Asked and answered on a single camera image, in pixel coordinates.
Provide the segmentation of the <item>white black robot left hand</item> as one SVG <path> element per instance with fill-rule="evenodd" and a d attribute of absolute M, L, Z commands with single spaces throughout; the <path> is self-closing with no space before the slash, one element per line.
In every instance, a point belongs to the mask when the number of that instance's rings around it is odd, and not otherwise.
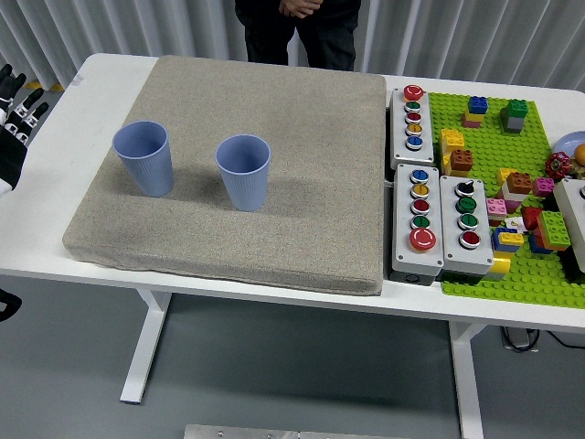
<path fill-rule="evenodd" d="M 26 81 L 24 73 L 14 76 L 10 64 L 1 68 L 1 196 L 14 190 L 27 156 L 28 140 L 49 104 L 42 102 L 44 90 L 36 88 L 14 110 L 10 110 L 17 92 Z"/>

